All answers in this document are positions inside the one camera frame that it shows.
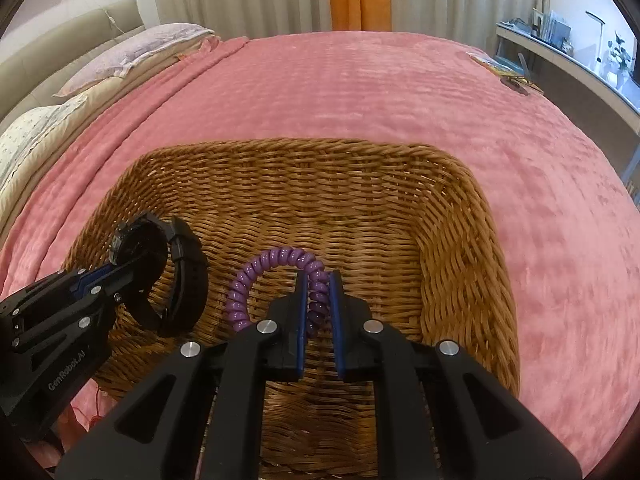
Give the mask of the purple pillow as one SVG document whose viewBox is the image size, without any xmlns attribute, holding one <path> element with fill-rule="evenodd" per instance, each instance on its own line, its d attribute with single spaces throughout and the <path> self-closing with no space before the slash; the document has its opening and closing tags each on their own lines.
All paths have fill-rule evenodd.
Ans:
<svg viewBox="0 0 640 480">
<path fill-rule="evenodd" d="M 106 78 L 124 78 L 130 70 L 157 53 L 168 52 L 174 47 L 191 47 L 209 36 L 216 37 L 213 29 L 192 23 L 161 24 L 145 29 L 91 60 L 54 96 L 69 98 Z"/>
</svg>

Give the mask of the items on bed corner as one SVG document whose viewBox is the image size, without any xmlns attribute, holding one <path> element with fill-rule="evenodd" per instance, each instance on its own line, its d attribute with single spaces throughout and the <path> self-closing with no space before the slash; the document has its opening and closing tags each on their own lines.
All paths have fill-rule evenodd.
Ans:
<svg viewBox="0 0 640 480">
<path fill-rule="evenodd" d="M 496 75 L 500 82 L 516 93 L 522 96 L 528 96 L 529 92 L 537 92 L 541 96 L 544 92 L 533 81 L 530 81 L 524 75 L 521 75 L 516 70 L 505 66 L 504 64 L 494 60 L 490 56 L 484 53 L 468 52 L 466 54 L 476 64 L 483 66 L 486 70 L 489 70 L 492 74 Z"/>
</svg>

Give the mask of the beige headboard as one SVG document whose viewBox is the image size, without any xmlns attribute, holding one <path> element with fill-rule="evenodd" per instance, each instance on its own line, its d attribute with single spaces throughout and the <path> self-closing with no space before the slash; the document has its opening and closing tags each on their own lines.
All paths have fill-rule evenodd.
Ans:
<svg viewBox="0 0 640 480">
<path fill-rule="evenodd" d="M 38 106 L 99 54 L 145 30 L 137 0 L 119 0 L 63 23 L 1 63 L 1 128 Z"/>
</svg>

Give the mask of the grey wall desk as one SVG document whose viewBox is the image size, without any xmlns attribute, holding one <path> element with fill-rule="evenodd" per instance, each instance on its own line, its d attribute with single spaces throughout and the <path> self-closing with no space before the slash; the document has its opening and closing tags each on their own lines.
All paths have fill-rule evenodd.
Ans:
<svg viewBox="0 0 640 480">
<path fill-rule="evenodd" d="M 593 140 L 626 185 L 639 184 L 639 87 L 628 81 L 617 90 L 582 63 L 498 23 L 498 54 L 526 55 L 530 76 L 544 95 Z"/>
</svg>

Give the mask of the pink bed blanket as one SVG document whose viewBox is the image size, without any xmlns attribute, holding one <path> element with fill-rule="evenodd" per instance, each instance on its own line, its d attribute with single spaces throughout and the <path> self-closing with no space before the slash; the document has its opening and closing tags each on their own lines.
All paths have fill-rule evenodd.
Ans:
<svg viewBox="0 0 640 480">
<path fill-rule="evenodd" d="M 639 214 L 600 148 L 470 48 L 402 32 L 210 44 L 129 91 L 40 180 L 1 252 L 10 294 L 61 266 L 117 178 L 163 146 L 431 144 L 483 189 L 518 310 L 522 402 L 593 470 L 639 401 Z"/>
</svg>

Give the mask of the white desk lamp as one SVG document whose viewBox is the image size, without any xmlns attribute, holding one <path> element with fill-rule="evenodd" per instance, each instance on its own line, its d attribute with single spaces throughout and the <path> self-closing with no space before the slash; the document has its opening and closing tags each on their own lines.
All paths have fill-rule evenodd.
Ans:
<svg viewBox="0 0 640 480">
<path fill-rule="evenodd" d="M 591 21 L 594 21 L 597 26 L 597 37 L 593 39 L 593 43 L 590 46 L 590 55 L 589 55 L 589 64 L 590 70 L 593 73 L 599 75 L 602 67 L 602 42 L 603 42 L 603 33 L 605 20 L 601 18 L 598 14 L 595 14 L 589 10 L 585 10 L 585 14 L 590 18 Z"/>
</svg>

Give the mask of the cream dotted pillow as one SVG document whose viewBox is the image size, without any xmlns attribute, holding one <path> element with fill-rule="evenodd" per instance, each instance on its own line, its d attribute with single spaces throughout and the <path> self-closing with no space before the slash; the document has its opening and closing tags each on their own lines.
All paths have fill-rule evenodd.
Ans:
<svg viewBox="0 0 640 480">
<path fill-rule="evenodd" d="M 70 121 L 87 107 L 88 96 L 80 94 L 66 103 L 32 108 L 16 118 L 1 135 L 1 191 L 26 166 L 27 157 L 47 140 L 58 142 Z"/>
</svg>

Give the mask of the brown wicker basket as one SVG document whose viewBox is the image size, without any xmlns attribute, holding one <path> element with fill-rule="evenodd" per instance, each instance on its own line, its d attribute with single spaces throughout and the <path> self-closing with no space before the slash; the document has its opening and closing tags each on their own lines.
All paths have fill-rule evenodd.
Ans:
<svg viewBox="0 0 640 480">
<path fill-rule="evenodd" d="M 339 270 L 375 318 L 422 344 L 451 338 L 518 396 L 508 269 L 472 172 L 426 145 L 253 140 L 162 148 L 129 165 L 74 241 L 66 266 L 106 263 L 120 222 L 143 211 L 186 220 L 208 259 L 206 308 L 190 335 L 232 336 L 224 300 L 261 250 L 299 247 Z M 96 373 L 120 400 L 177 345 L 123 307 Z M 267 385 L 260 476 L 374 479 L 373 389 L 338 382 L 330 326 L 307 346 L 304 378 Z"/>
</svg>

